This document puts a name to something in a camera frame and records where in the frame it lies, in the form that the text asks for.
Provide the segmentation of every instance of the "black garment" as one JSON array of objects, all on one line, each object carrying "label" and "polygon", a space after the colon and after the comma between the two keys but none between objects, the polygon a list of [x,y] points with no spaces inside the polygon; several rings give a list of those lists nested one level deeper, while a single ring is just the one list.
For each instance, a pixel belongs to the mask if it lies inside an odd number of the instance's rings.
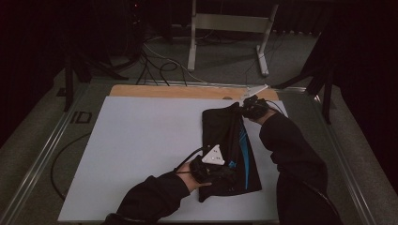
[{"label": "black garment", "polygon": [[273,152],[271,159],[280,172],[277,204],[281,225],[342,224],[334,206],[321,196],[328,197],[326,164],[305,141],[299,128],[276,113],[261,127],[260,139]]},{"label": "black garment", "polygon": [[[173,172],[160,177],[149,176],[125,196],[117,214],[125,218],[156,222],[179,208],[181,199],[190,195],[185,183]],[[120,219],[108,217],[103,225],[122,225]]]},{"label": "black garment", "polygon": [[203,146],[210,146],[210,150],[214,145],[220,145],[224,166],[235,171],[237,181],[231,184],[219,180],[211,186],[200,187],[201,203],[210,196],[233,196],[261,190],[252,146],[238,108],[239,103],[235,102],[229,107],[209,109],[202,113]]}]

